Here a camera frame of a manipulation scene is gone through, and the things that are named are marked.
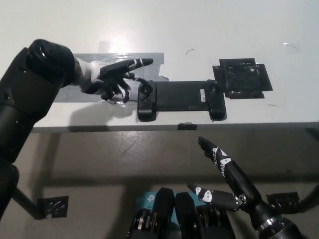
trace black and white robotic finger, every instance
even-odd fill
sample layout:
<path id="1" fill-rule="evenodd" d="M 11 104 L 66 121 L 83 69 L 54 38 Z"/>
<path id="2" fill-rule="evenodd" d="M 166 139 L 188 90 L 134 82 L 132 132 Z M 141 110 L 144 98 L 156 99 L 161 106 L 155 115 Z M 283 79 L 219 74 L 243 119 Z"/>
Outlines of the black and white robotic finger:
<path id="1" fill-rule="evenodd" d="M 232 193 L 208 190 L 194 184 L 188 184 L 188 188 L 195 193 L 201 201 L 213 205 L 217 208 L 228 211 L 237 211 L 242 205 L 242 201 Z"/>

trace white table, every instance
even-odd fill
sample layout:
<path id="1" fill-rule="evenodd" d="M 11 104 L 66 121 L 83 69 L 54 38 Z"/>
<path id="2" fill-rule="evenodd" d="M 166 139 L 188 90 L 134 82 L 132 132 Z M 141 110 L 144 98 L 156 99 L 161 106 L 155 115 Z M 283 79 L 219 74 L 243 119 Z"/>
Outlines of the white table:
<path id="1" fill-rule="evenodd" d="M 319 1 L 317 0 L 16 0 L 0 8 L 0 75 L 37 38 L 74 53 L 163 52 L 170 81 L 214 79 L 219 59 L 264 63 L 274 91 L 265 99 L 226 98 L 227 119 L 208 112 L 161 112 L 138 122 L 135 107 L 54 103 L 34 131 L 164 130 L 181 122 L 198 129 L 297 124 L 318 126 Z"/>

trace black cylinder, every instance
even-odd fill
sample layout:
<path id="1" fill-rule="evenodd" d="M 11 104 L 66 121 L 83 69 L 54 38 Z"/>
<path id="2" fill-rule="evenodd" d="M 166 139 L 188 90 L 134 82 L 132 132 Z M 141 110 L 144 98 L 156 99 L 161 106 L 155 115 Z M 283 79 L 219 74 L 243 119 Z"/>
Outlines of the black cylinder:
<path id="1" fill-rule="evenodd" d="M 0 158 L 15 162 L 34 123 L 10 105 L 0 105 Z"/>

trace white robotic hand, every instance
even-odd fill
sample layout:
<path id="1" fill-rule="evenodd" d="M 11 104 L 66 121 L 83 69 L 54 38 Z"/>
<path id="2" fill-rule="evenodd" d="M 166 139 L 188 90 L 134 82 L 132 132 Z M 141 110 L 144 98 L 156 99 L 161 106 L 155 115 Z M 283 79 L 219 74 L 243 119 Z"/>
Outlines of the white robotic hand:
<path id="1" fill-rule="evenodd" d="M 103 61 L 85 62 L 75 58 L 76 77 L 73 85 L 78 85 L 86 94 L 101 95 L 105 101 L 123 101 L 131 97 L 131 88 L 124 79 L 145 82 L 137 77 L 132 70 L 153 63 L 152 58 L 140 58 L 120 61 L 107 65 Z"/>

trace robot finger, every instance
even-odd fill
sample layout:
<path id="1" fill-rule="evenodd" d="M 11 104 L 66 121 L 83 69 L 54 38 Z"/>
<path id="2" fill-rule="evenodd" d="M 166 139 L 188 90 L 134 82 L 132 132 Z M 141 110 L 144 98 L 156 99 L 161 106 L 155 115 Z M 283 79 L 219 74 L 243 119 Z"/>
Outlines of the robot finger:
<path id="1" fill-rule="evenodd" d="M 188 184 L 188 188 L 195 193 L 206 204 L 214 205 L 229 211 L 237 211 L 242 204 L 242 201 L 231 193 L 208 190 L 198 187 L 194 184 Z"/>
<path id="2" fill-rule="evenodd" d="M 135 80 L 137 79 L 137 76 L 133 72 L 126 72 L 123 74 L 123 78 Z"/>
<path id="3" fill-rule="evenodd" d="M 123 97 L 123 103 L 126 103 L 127 101 L 129 101 L 132 94 L 131 87 L 124 81 L 123 78 L 118 79 L 117 83 L 119 84 L 120 87 L 122 87 L 122 89 L 125 92 L 125 95 Z"/>
<path id="4" fill-rule="evenodd" d="M 112 90 L 114 92 L 115 95 L 123 95 L 122 91 L 120 90 L 119 86 L 118 85 L 114 85 L 112 87 Z"/>

